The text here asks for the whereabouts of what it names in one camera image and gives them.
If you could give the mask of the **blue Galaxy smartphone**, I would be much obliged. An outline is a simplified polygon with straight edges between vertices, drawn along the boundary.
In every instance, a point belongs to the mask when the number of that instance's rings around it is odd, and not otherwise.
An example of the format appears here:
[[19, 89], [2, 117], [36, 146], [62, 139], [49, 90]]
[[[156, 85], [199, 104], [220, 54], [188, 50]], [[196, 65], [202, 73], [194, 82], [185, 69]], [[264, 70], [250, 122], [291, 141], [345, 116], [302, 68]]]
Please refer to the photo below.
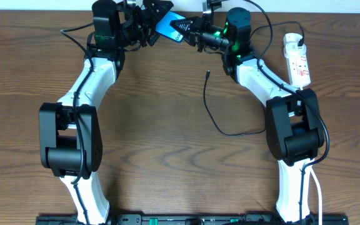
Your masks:
[[155, 31], [168, 38], [174, 42], [181, 43], [183, 40], [183, 35], [176, 31], [171, 25], [171, 21], [176, 21], [184, 19], [184, 16], [181, 16], [175, 12], [169, 11], [156, 25]]

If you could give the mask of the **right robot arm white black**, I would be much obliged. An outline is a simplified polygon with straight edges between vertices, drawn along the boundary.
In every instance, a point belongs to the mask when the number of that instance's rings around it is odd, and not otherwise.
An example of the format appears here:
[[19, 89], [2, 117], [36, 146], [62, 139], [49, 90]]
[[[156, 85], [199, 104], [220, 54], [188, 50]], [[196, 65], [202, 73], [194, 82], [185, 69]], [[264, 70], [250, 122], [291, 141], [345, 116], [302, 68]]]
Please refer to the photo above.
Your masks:
[[173, 19], [170, 26], [198, 51], [220, 54], [223, 68], [235, 83], [250, 90], [265, 112], [268, 148], [279, 165], [276, 211], [284, 223], [307, 224], [312, 168], [321, 162], [320, 148], [329, 149], [329, 133], [318, 99], [309, 89], [310, 74], [303, 33], [283, 39], [289, 79], [282, 80], [265, 64], [251, 39], [251, 14], [242, 7], [228, 11], [223, 27], [213, 24], [213, 12], [201, 17]]

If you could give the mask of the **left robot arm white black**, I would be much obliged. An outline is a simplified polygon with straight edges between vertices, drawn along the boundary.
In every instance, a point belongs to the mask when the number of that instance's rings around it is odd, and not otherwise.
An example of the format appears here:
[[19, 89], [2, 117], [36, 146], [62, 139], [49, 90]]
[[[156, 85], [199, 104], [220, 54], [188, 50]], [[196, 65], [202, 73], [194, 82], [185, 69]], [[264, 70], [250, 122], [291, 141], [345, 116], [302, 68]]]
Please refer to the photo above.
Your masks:
[[125, 53], [153, 46], [156, 26], [171, 10], [171, 1], [145, 0], [142, 5], [98, 0], [92, 4], [94, 31], [84, 52], [84, 67], [70, 90], [39, 109], [41, 164], [69, 189], [77, 209], [76, 224], [106, 224], [110, 203], [98, 169], [103, 142], [98, 108], [124, 67]]

